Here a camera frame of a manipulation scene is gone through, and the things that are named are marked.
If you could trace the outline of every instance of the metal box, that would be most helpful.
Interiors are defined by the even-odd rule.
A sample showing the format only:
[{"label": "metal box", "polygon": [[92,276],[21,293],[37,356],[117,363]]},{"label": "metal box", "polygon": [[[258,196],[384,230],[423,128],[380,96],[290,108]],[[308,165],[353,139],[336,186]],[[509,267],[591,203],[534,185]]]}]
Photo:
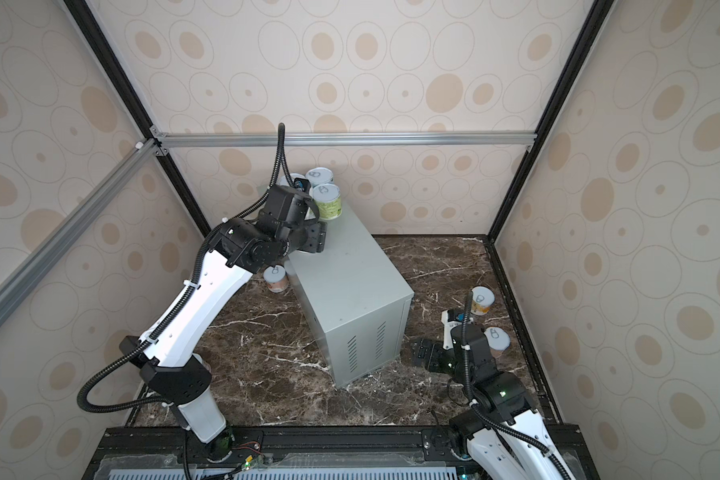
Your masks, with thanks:
[{"label": "metal box", "polygon": [[350,206],[324,251],[290,254],[286,272],[337,388],[400,354],[413,290]]}]

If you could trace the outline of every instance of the marble surface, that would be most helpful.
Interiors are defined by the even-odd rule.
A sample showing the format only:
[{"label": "marble surface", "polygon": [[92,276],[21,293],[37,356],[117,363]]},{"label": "marble surface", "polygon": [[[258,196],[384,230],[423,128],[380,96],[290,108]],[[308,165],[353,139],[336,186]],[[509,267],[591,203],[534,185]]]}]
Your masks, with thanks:
[{"label": "marble surface", "polygon": [[[442,310],[462,306],[476,285],[498,293],[480,239],[379,237],[378,244],[414,292],[401,355],[380,370],[336,389],[291,289],[270,293],[254,276],[226,304],[196,351],[213,374],[211,389],[231,425],[432,425],[462,412],[447,394],[448,375],[412,365],[411,342],[442,339]],[[497,364],[533,390],[503,299],[478,317],[511,338]],[[451,396],[464,403],[461,386]],[[166,408],[142,408],[136,426],[175,425]]]}]

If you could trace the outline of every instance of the box top surface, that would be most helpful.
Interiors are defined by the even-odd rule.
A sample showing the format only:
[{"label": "box top surface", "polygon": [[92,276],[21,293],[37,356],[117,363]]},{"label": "box top surface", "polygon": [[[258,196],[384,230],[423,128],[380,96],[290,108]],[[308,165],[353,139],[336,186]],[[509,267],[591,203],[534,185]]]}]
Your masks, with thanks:
[{"label": "box top surface", "polygon": [[341,216],[327,224],[323,252],[288,256],[323,331],[413,296],[350,206],[342,204]]}]

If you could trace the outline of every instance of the vent grille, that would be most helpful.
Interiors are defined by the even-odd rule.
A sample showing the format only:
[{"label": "vent grille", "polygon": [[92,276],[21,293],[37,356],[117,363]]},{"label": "vent grille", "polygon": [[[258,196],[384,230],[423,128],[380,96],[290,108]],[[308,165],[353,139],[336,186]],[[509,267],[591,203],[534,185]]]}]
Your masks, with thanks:
[{"label": "vent grille", "polygon": [[[194,480],[228,473],[228,468],[198,468]],[[454,467],[270,468],[249,470],[235,480],[457,480]],[[109,480],[184,480],[180,468],[114,469]]]},{"label": "vent grille", "polygon": [[384,353],[384,331],[386,328],[387,323],[384,322],[376,329],[376,360]]},{"label": "vent grille", "polygon": [[349,371],[354,372],[358,368],[358,336],[355,335],[347,342],[347,354],[349,358]]}]

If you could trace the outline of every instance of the can lid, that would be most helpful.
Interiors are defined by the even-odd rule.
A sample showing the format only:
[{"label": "can lid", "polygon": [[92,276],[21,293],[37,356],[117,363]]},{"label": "can lid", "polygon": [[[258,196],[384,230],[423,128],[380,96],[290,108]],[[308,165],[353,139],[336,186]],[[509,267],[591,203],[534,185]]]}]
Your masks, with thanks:
[{"label": "can lid", "polygon": [[[291,178],[306,178],[304,175],[301,174],[294,174],[291,172]],[[278,185],[282,185],[283,187],[288,185],[288,180],[286,180],[285,175],[280,175],[280,179],[277,181]]]},{"label": "can lid", "polygon": [[333,202],[341,194],[334,184],[321,184],[312,188],[312,198],[316,202]]},{"label": "can lid", "polygon": [[494,350],[506,350],[509,347],[509,335],[497,326],[490,326],[485,331],[488,346]]},{"label": "can lid", "polygon": [[282,265],[270,266],[264,270],[264,281],[267,283],[275,283],[286,277],[286,269]]},{"label": "can lid", "polygon": [[324,184],[333,180],[333,172],[325,167],[316,167],[307,171],[306,178],[312,185]]},{"label": "can lid", "polygon": [[486,286],[476,286],[472,289],[472,300],[478,305],[490,306],[496,300],[496,296]]}]

